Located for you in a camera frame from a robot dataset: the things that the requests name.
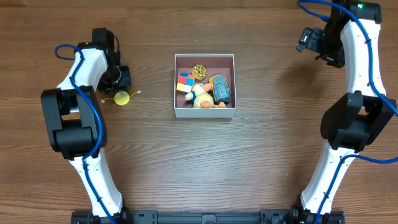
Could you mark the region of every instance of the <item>blue toy truck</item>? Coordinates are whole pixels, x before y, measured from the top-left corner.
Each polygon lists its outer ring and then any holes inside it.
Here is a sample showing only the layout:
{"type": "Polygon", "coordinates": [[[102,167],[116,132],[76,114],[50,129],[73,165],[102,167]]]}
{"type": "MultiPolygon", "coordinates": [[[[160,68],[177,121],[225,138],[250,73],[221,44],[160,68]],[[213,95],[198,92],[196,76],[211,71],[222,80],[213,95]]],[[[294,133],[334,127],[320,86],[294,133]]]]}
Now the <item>blue toy truck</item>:
{"type": "Polygon", "coordinates": [[[226,79],[222,75],[215,75],[209,79],[213,89],[214,101],[216,104],[221,102],[229,103],[231,101],[231,92],[227,85],[226,79]]]}

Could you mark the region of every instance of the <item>rubik's cube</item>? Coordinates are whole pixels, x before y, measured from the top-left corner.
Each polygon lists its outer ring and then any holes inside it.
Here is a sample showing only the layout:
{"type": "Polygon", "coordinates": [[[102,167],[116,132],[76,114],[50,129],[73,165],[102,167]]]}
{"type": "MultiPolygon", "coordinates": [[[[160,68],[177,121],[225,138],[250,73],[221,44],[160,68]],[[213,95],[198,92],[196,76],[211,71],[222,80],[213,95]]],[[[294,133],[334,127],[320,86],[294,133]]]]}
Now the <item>rubik's cube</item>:
{"type": "Polygon", "coordinates": [[[195,76],[188,75],[187,73],[181,73],[178,76],[178,82],[176,89],[178,91],[183,91],[185,93],[190,93],[192,91],[192,86],[195,83],[195,76]]]}

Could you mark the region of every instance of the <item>white box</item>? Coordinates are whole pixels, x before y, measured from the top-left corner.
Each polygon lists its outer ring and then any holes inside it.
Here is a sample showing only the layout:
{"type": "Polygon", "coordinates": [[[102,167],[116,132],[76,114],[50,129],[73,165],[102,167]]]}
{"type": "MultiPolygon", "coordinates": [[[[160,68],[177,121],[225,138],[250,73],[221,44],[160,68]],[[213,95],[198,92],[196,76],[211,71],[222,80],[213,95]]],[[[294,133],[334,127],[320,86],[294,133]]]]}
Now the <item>white box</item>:
{"type": "Polygon", "coordinates": [[[233,54],[176,54],[174,74],[174,111],[177,118],[232,118],[236,111],[235,89],[235,61],[233,54]],[[224,75],[231,91],[231,101],[226,108],[192,108],[190,101],[185,101],[184,92],[175,89],[178,76],[185,72],[191,73],[196,64],[203,65],[207,69],[207,76],[203,80],[195,80],[195,83],[208,83],[210,77],[224,75]]]}

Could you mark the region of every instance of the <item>wooden surface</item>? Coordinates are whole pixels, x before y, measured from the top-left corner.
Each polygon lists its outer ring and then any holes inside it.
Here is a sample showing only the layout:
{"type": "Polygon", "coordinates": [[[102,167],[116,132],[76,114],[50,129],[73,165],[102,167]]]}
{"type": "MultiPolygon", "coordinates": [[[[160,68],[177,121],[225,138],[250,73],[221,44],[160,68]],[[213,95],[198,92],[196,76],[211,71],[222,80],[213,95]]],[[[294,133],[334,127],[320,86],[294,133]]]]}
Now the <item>wooden surface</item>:
{"type": "MultiPolygon", "coordinates": [[[[398,99],[397,11],[383,13],[381,74],[398,99]]],[[[344,69],[296,51],[306,26],[323,22],[299,9],[1,8],[0,223],[68,223],[72,211],[91,207],[77,172],[49,146],[40,94],[72,65],[54,48],[91,40],[95,27],[119,37],[133,90],[142,91],[127,106],[101,105],[106,159],[129,208],[289,208],[320,157],[323,113],[345,88],[344,69]],[[232,120],[175,119],[180,53],[235,54],[232,120]]],[[[395,157],[397,133],[394,118],[363,155],[395,157]]],[[[396,223],[397,174],[397,164],[354,161],[333,209],[350,224],[396,223]]]]}
{"type": "MultiPolygon", "coordinates": [[[[383,9],[398,9],[395,0],[378,2],[383,9]]],[[[296,8],[297,0],[0,0],[0,6],[27,7],[280,7],[296,8]]]]}

